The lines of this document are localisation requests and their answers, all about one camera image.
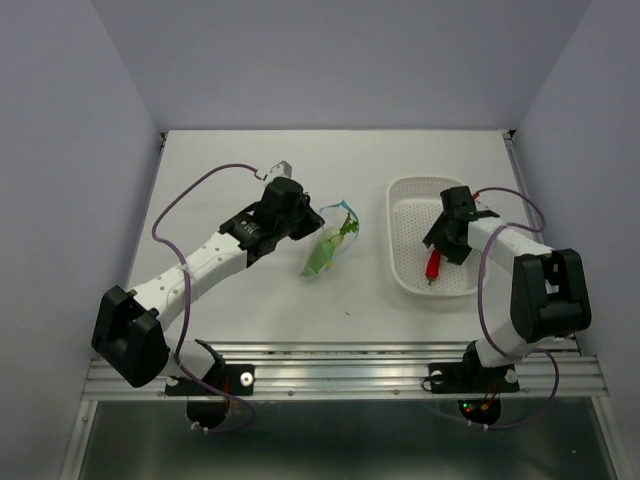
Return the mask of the red toy chili pepper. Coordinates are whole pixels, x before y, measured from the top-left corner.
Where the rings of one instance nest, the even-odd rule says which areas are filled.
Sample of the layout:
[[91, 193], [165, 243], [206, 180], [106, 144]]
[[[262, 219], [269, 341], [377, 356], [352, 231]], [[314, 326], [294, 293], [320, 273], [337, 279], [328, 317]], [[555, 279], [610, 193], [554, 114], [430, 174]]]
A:
[[425, 278], [429, 285], [439, 278], [441, 258], [441, 253], [437, 249], [434, 249], [430, 254], [425, 269]]

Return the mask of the white toy radish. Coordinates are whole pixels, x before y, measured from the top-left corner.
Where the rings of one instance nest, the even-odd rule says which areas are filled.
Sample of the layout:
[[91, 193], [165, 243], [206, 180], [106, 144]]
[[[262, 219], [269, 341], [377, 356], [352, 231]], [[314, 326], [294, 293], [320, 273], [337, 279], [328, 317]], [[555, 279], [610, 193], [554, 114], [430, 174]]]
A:
[[353, 213], [348, 213], [337, 226], [331, 226], [323, 232], [323, 240], [329, 240], [334, 246], [334, 254], [337, 254], [349, 248], [358, 233], [359, 221]]

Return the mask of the green toy pepper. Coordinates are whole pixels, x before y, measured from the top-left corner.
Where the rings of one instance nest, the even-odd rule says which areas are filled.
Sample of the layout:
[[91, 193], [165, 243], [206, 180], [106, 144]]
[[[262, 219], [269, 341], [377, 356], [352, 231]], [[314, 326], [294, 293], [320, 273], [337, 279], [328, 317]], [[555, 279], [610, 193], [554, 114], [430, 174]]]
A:
[[318, 241], [309, 255], [303, 270], [302, 277], [319, 275], [332, 261], [334, 246], [329, 240]]

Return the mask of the clear zip top bag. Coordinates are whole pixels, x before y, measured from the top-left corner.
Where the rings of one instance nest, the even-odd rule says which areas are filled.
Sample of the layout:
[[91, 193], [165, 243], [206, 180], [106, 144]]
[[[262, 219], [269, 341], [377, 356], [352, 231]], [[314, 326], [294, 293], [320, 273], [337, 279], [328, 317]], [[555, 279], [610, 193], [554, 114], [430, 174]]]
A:
[[305, 279], [321, 276], [334, 267], [360, 232], [360, 219], [345, 200], [322, 207], [319, 215], [324, 224], [312, 235], [309, 254], [300, 272]]

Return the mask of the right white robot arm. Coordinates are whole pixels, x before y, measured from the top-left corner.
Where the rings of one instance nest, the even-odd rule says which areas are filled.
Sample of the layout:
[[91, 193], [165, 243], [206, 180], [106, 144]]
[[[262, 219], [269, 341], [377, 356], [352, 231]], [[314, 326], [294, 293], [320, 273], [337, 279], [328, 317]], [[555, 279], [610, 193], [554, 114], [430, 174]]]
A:
[[477, 285], [494, 261], [511, 276], [509, 315], [495, 329], [479, 319], [482, 336], [462, 360], [442, 368], [441, 380], [482, 390], [546, 339], [586, 330], [592, 321], [582, 258], [573, 249], [553, 249], [526, 237], [526, 225], [505, 222], [480, 206], [467, 186], [441, 192], [442, 212], [423, 239], [456, 266], [481, 254]]

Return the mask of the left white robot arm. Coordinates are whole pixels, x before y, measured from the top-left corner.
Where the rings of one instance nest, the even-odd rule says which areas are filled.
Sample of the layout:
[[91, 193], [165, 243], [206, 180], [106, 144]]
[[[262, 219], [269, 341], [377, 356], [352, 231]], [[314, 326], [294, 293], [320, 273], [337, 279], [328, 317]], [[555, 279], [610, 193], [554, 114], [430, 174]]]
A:
[[203, 342], [169, 338], [191, 304], [226, 278], [273, 252], [284, 239], [300, 240], [324, 224], [308, 194], [294, 180], [277, 177], [262, 198], [224, 222], [200, 248], [177, 265], [126, 291], [109, 289], [100, 301], [92, 348], [132, 387], [160, 375], [187, 377], [199, 393], [215, 392], [223, 371]]

